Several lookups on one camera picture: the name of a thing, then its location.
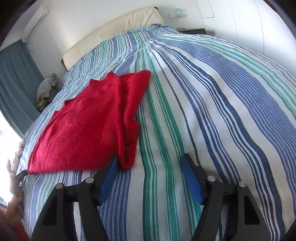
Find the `air conditioner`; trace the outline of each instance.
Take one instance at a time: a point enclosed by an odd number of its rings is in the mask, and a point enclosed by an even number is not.
[[[49,11],[46,6],[41,6],[36,11],[36,13],[33,15],[21,34],[21,39],[23,43],[26,43],[30,40],[32,34],[36,31],[36,29],[42,23],[43,19],[47,16],[48,13]]]

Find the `nightstand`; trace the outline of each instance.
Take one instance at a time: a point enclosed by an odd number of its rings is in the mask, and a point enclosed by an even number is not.
[[[180,31],[180,33],[184,34],[207,34],[204,28],[196,28],[196,29],[186,29],[184,31]]]

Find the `wall socket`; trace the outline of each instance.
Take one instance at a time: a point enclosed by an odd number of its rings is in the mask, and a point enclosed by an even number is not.
[[[185,11],[170,12],[168,15],[170,16],[170,18],[179,18],[179,17],[185,17],[186,12]]]

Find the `red sweater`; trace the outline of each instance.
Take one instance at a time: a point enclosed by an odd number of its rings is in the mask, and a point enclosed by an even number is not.
[[[112,155],[119,168],[132,167],[139,136],[134,120],[151,72],[90,80],[74,99],[66,100],[41,133],[29,158],[28,172],[92,170],[105,166]]]

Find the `teal curtain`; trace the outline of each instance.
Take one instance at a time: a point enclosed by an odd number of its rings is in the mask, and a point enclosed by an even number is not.
[[[40,115],[35,105],[43,79],[21,40],[0,51],[0,111],[21,138]]]

